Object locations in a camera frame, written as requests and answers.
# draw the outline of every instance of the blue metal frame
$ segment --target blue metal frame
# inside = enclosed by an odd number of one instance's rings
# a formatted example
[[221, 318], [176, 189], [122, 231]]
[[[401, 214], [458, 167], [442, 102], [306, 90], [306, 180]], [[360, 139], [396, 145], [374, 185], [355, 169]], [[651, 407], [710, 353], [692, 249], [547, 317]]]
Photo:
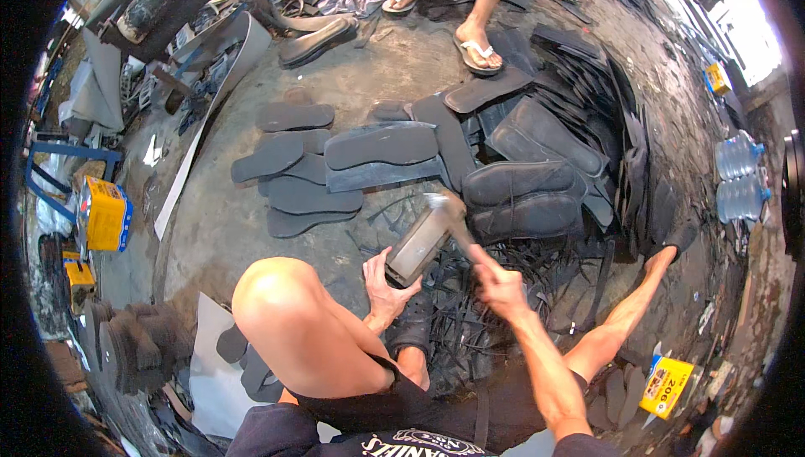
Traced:
[[67, 155], [68, 157], [85, 157], [92, 160], [105, 160], [106, 170], [104, 170], [103, 174], [103, 179], [105, 181], [111, 181], [112, 173], [114, 172], [114, 164], [120, 161], [122, 157], [122, 154], [118, 151], [95, 150], [94, 148], [85, 148], [84, 146], [56, 145], [50, 142], [35, 141], [31, 143], [31, 150], [28, 152], [28, 161], [25, 165], [25, 184], [36, 194], [37, 197], [44, 200], [47, 205], [54, 208], [56, 212], [70, 220], [70, 222], [73, 224], [75, 224], [75, 214], [67, 210], [65, 206], [59, 203], [58, 200], [48, 195], [45, 190], [39, 187], [39, 185], [36, 184], [34, 179], [31, 177], [31, 171], [36, 172], [36, 174], [42, 176], [43, 179], [50, 182], [55, 187], [62, 191], [65, 190], [65, 185], [61, 183], [58, 185], [55, 184], [58, 181], [39, 168], [39, 166], [35, 165], [34, 153], [56, 153], [59, 155]]

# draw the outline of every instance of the toe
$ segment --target toe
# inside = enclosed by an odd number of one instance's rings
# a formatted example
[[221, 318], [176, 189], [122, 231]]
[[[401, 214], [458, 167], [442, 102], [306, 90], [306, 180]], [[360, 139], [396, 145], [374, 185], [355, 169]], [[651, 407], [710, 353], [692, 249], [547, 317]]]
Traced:
[[478, 52], [477, 52], [477, 51], [475, 51], [475, 50], [473, 50], [473, 49], [470, 49], [470, 50], [469, 50], [469, 58], [470, 58], [471, 60], [473, 60], [473, 62], [475, 62], [475, 64], [478, 66], [478, 68], [488, 68], [488, 67], [489, 67], [489, 64], [488, 64], [488, 62], [486, 61], [486, 59], [484, 59], [483, 57], [481, 57], [481, 56], [478, 54]]

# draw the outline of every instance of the rubber scrap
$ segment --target rubber scrap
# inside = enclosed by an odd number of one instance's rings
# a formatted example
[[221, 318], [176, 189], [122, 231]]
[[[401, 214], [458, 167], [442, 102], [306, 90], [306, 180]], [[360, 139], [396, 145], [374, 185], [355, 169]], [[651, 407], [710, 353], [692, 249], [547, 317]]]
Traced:
[[248, 157], [232, 162], [232, 181], [279, 174], [302, 158], [303, 148], [299, 138], [274, 138]]
[[320, 129], [330, 125], [335, 117], [336, 110], [329, 104], [298, 106], [272, 102], [264, 106], [255, 125], [264, 132]]
[[410, 109], [410, 103], [404, 100], [375, 100], [369, 107], [366, 119], [374, 122], [410, 120], [406, 106]]
[[248, 345], [249, 341], [243, 336], [240, 328], [233, 324], [230, 329], [222, 331], [221, 335], [218, 336], [215, 350], [224, 361], [229, 364], [235, 364], [247, 353]]
[[626, 424], [638, 412], [640, 401], [643, 398], [643, 390], [646, 388], [646, 377], [639, 368], [629, 368], [631, 364], [627, 365], [626, 374], [626, 401], [623, 403], [621, 414], [618, 415], [618, 427], [623, 429]]
[[268, 234], [277, 239], [287, 239], [305, 233], [317, 224], [352, 220], [356, 214], [355, 212], [314, 212], [297, 215], [269, 208]]
[[466, 175], [475, 170], [475, 160], [458, 118], [438, 96], [417, 100], [411, 105], [411, 112], [414, 120], [436, 126], [436, 143], [450, 181], [445, 184], [460, 192]]
[[625, 403], [626, 388], [623, 383], [623, 371], [615, 369], [606, 378], [606, 417], [609, 422], [618, 424], [618, 417], [621, 415]]
[[408, 166], [433, 158], [439, 152], [433, 129], [422, 125], [375, 125], [362, 133], [341, 133], [325, 143], [325, 161], [333, 170], [344, 170], [380, 161]]
[[264, 133], [260, 140], [257, 142], [257, 148], [278, 136], [288, 136], [292, 138], [300, 138], [306, 153], [315, 153], [321, 155], [325, 153], [325, 142], [330, 138], [330, 131], [327, 129], [314, 129], [314, 130], [295, 130], [292, 132], [267, 132]]
[[246, 368], [241, 374], [241, 385], [249, 397], [256, 402], [275, 403], [283, 395], [283, 385], [268, 368], [257, 351], [249, 345], [243, 356]]
[[328, 193], [325, 186], [291, 176], [272, 179], [259, 192], [260, 195], [268, 196], [271, 207], [289, 214], [355, 212], [363, 206], [363, 194], [360, 191]]

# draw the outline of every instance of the metal bar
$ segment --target metal bar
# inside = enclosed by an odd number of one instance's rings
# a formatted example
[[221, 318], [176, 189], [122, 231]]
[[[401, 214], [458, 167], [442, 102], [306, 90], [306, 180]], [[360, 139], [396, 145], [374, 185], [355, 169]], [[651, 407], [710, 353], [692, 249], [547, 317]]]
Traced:
[[34, 164], [33, 166], [31, 166], [31, 169], [36, 174], [39, 174], [39, 176], [41, 176], [42, 179], [44, 179], [45, 181], [51, 183], [54, 187], [56, 187], [59, 190], [61, 190], [62, 193], [68, 193], [69, 194], [69, 193], [73, 192], [73, 189], [71, 187], [59, 182], [56, 178], [54, 178], [53, 176], [51, 176], [50, 174], [45, 172], [45, 170], [42, 167]]

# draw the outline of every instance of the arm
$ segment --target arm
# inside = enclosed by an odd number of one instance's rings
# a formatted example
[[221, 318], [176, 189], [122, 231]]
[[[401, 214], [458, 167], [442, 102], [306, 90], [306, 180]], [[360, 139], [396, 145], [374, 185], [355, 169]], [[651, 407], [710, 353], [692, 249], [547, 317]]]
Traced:
[[480, 299], [492, 311], [509, 322], [522, 347], [534, 389], [534, 399], [548, 429], [558, 442], [569, 434], [592, 435], [587, 423], [584, 399], [576, 379], [565, 366], [562, 356], [530, 310], [522, 292], [522, 275], [504, 270], [477, 244], [473, 259], [480, 280]]

